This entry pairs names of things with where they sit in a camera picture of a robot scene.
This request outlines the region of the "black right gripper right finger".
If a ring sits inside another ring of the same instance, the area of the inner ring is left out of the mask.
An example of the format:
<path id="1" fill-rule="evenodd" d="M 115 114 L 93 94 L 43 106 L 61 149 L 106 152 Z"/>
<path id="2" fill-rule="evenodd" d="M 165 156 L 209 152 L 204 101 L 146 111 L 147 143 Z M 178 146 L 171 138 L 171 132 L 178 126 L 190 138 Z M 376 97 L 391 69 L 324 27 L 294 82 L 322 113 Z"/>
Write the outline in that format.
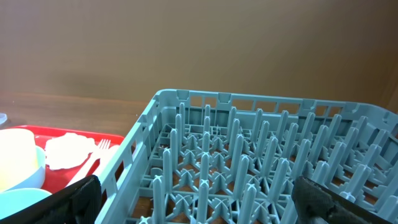
<path id="1" fill-rule="evenodd" d="M 292 200 L 299 223 L 389 223 L 387 219 L 367 211 L 304 176 L 294 181 Z"/>

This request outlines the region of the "green bowl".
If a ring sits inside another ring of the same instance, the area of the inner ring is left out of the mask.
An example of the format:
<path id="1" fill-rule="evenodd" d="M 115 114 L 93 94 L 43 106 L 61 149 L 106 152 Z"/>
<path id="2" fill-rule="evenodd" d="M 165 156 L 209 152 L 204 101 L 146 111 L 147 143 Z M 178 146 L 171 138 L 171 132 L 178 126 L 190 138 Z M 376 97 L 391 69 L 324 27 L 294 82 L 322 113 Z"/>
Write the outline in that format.
<path id="1" fill-rule="evenodd" d="M 1 219 L 45 199 L 52 193 L 37 188 L 22 188 L 1 192 Z"/>

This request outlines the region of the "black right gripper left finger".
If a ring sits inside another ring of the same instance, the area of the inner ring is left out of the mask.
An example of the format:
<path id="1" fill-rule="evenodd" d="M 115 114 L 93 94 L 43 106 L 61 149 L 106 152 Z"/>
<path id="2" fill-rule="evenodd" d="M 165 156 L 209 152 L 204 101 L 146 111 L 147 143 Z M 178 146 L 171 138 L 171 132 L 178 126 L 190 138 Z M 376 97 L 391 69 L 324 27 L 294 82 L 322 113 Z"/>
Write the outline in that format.
<path id="1" fill-rule="evenodd" d="M 90 175 L 1 218 L 1 223 L 94 223 L 101 210 L 101 183 Z"/>

